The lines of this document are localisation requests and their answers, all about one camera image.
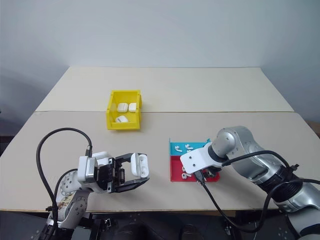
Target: red tray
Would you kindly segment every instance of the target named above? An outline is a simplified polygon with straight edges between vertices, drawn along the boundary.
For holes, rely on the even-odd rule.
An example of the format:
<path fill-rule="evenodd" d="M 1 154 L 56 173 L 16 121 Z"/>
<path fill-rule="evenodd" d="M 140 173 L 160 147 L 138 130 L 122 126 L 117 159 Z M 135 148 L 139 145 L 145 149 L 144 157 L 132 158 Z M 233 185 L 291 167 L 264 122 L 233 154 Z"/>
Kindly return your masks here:
<path fill-rule="evenodd" d="M 195 176 L 192 174 L 191 177 L 186 179 L 182 178 L 182 162 L 180 156 L 170 156 L 170 179 L 172 182 L 196 182 Z M 220 179 L 220 175 L 217 172 L 215 177 L 207 177 L 207 182 L 217 182 Z"/>

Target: white wall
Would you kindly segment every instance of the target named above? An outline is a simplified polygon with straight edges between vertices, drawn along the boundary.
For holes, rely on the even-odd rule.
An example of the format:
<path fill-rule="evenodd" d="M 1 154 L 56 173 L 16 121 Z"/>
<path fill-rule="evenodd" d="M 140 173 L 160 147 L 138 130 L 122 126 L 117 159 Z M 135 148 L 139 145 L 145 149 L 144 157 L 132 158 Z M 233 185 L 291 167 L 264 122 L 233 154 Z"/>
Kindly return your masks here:
<path fill-rule="evenodd" d="M 319 13 L 318 0 L 1 0 L 0 132 L 70 65 L 262 67 L 320 121 Z"/>

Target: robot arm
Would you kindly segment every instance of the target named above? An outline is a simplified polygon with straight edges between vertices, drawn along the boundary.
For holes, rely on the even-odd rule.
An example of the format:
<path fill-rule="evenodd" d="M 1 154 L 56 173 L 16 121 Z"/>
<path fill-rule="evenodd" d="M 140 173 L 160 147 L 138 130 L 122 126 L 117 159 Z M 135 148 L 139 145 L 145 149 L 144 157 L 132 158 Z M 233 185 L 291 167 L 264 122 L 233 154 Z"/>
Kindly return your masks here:
<path fill-rule="evenodd" d="M 221 129 L 213 142 L 182 155 L 180 160 L 185 171 L 192 174 L 208 167 L 222 168 L 227 160 L 263 150 L 246 127 L 236 126 Z M 241 176 L 267 193 L 278 184 L 299 179 L 292 173 L 292 169 L 283 166 L 270 154 L 248 157 L 231 165 Z M 320 192 L 310 183 L 284 184 L 275 191 L 272 198 L 280 209 L 288 213 L 293 227 L 301 236 L 306 228 L 320 226 Z M 299 217 L 305 215 L 308 215 L 309 220 L 312 219 L 312 223 Z"/>
<path fill-rule="evenodd" d="M 131 163 L 132 174 L 139 177 L 125 181 L 124 162 Z M 73 231 L 86 212 L 90 193 L 121 193 L 133 190 L 149 180 L 148 158 L 142 153 L 128 153 L 109 157 L 107 152 L 99 152 L 92 157 L 81 156 L 78 169 L 67 173 L 59 183 L 56 196 L 58 206 L 58 229 L 51 239 L 69 240 Z M 46 240 L 54 225 L 50 213 L 39 237 Z"/>

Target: yellow bin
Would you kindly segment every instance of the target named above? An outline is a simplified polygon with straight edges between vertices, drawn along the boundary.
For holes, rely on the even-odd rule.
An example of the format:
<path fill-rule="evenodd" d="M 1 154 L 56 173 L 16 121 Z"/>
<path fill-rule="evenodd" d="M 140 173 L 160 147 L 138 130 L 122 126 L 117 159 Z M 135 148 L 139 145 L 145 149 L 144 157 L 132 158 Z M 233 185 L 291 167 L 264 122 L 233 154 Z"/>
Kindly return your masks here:
<path fill-rule="evenodd" d="M 118 112 L 117 106 L 120 103 L 136 103 L 135 112 Z M 113 90 L 106 110 L 106 127 L 109 130 L 140 129 L 141 105 L 140 90 Z M 116 122 L 116 118 L 121 115 L 125 116 L 128 122 Z"/>

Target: table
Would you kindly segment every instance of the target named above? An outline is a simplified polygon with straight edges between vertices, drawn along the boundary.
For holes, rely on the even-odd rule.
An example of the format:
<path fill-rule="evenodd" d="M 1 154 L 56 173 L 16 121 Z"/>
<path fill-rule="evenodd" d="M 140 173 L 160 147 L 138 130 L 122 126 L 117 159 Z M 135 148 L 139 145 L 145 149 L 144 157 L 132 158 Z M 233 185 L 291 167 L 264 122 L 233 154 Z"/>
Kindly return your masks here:
<path fill-rule="evenodd" d="M 121 69 L 71 67 L 65 73 L 0 158 L 0 210 L 43 212 L 51 204 L 37 172 L 35 154 L 41 138 L 48 132 L 62 127 L 78 128 L 87 133 L 92 140 L 94 152 L 108 151 L 114 157 L 131 152 L 148 154 L 150 180 L 146 184 L 129 192 L 92 193 L 88 200 L 89 212 L 215 210 L 209 197 L 197 183 L 170 182 L 169 138 L 172 142 L 202 142 L 207 138 L 213 139 L 223 127 L 246 126 L 263 148 L 278 152 L 289 164 L 300 164 L 296 172 L 298 176 L 319 180 L 320 162 L 316 159 L 320 155 L 320 140 L 305 121 L 293 112 L 268 79 L 264 80 L 265 77 L 261 76 L 263 73 L 259 68 L 237 68 L 235 71 L 233 68 L 230 69 L 233 79 L 237 73 L 242 76 L 241 78 L 245 76 L 250 78 L 248 82 L 259 82 L 262 79 L 262 83 L 250 87 L 238 83 L 235 88 L 229 89 L 228 93 L 232 93 L 229 97 L 233 101 L 227 104 L 221 100 L 226 96 L 223 91 L 202 96 L 200 90 L 206 91 L 207 84 L 212 84 L 210 87 L 214 87 L 209 81 L 194 92 L 193 101 L 197 104 L 191 104 L 189 96 L 181 94 L 180 91 L 178 93 L 181 99 L 170 94 L 160 96 L 157 90 L 164 89 L 166 83 L 161 87 L 158 84 L 159 88 L 154 88 L 152 84 L 142 85 L 143 82 L 138 81 L 137 86 L 141 87 L 143 101 L 141 129 L 111 131 L 107 130 L 104 112 L 106 106 L 104 104 L 108 104 L 109 95 L 102 96 L 102 94 L 105 90 L 109 91 L 109 88 L 121 88 L 123 82 L 117 85 L 108 77 L 106 79 L 110 84 L 102 84 L 101 81 L 102 76 L 120 73 Z M 136 73 L 132 72 L 133 69 L 135 68 L 124 69 L 126 74 L 123 75 L 149 78 L 152 76 L 150 72 L 159 73 L 159 68 L 138 69 Z M 183 78 L 188 76 L 184 69 L 189 75 L 191 74 L 188 68 L 163 68 L 162 75 L 172 73 L 176 76 L 175 83 L 179 81 L 182 83 Z M 192 70 L 200 74 L 201 69 Z M 215 69 L 207 73 L 207 68 L 204 68 L 206 74 L 200 75 L 206 76 L 207 80 L 212 76 L 213 81 L 218 81 L 215 80 L 216 76 L 223 75 L 223 72 L 224 75 L 228 75 L 227 70 L 227 68 L 221 71 Z M 83 81 L 90 76 L 95 79 L 97 85 L 92 82 L 83 84 Z M 79 84 L 75 84 L 73 89 L 66 87 L 69 82 L 76 83 L 75 79 L 78 77 Z M 108 88 L 101 91 L 101 86 Z M 258 91 L 259 86 L 269 86 L 269 91 L 261 93 L 261 99 L 264 100 L 260 98 L 252 100 L 249 94 Z M 190 86 L 182 88 L 186 91 L 191 90 Z M 245 89 L 249 89 L 246 94 L 237 95 L 239 91 Z M 103 104 L 99 102 L 102 98 L 105 101 Z M 163 106 L 158 104 L 159 99 L 168 110 L 161 111 Z M 169 103 L 174 99 L 179 101 L 179 104 L 189 101 L 188 110 L 183 107 L 170 107 Z M 206 101 L 198 104 L 199 99 Z M 201 111 L 196 108 L 197 105 L 201 106 Z M 62 173 L 78 166 L 79 156 L 84 154 L 86 146 L 86 140 L 74 132 L 60 132 L 47 140 L 42 148 L 41 163 L 52 188 Z M 130 172 L 128 167 L 125 166 L 127 173 Z M 266 194 L 259 187 L 241 177 L 231 166 L 223 168 L 220 176 L 220 180 L 208 184 L 208 188 L 222 209 L 262 208 Z"/>

